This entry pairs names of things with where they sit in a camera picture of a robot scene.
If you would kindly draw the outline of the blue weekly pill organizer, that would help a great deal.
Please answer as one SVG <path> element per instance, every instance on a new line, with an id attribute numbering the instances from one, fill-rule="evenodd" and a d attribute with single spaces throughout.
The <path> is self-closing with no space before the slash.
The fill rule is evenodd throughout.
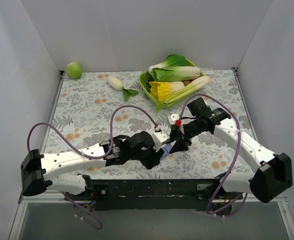
<path id="1" fill-rule="evenodd" d="M 170 154 L 171 149 L 172 149 L 172 143 L 168 143 L 168 144 L 162 146 L 162 150 L 164 151 L 164 153 L 160 157 L 160 161 L 165 159 Z"/>

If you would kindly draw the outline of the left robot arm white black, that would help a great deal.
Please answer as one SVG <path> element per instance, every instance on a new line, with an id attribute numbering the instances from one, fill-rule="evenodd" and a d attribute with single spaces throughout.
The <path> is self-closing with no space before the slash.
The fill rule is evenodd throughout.
<path id="1" fill-rule="evenodd" d="M 133 136 L 118 135 L 113 140 L 63 153 L 41 154 L 38 149 L 30 150 L 20 166 L 22 194 L 31 197 L 52 190 L 88 200 L 93 195 L 90 178 L 72 176 L 71 172 L 123 165 L 128 161 L 139 161 L 146 169 L 152 169 L 160 163 L 164 154 L 162 146 L 169 139 L 164 131 L 152 134 L 142 131 Z"/>

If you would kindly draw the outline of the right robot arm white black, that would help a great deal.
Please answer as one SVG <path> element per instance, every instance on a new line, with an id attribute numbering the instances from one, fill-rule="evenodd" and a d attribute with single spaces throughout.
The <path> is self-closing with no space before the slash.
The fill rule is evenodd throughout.
<path id="1" fill-rule="evenodd" d="M 263 147 L 245 132 L 238 129 L 236 121 L 222 108 L 210 109 L 202 98 L 187 105 L 193 120 L 187 124 L 177 114 L 169 116 L 171 152 L 187 151 L 191 139 L 203 132 L 210 132 L 234 149 L 250 166 L 253 174 L 241 176 L 234 172 L 215 177 L 213 194 L 226 198 L 231 192 L 253 194 L 268 203 L 293 185 L 292 160 L 285 154 L 276 154 Z"/>

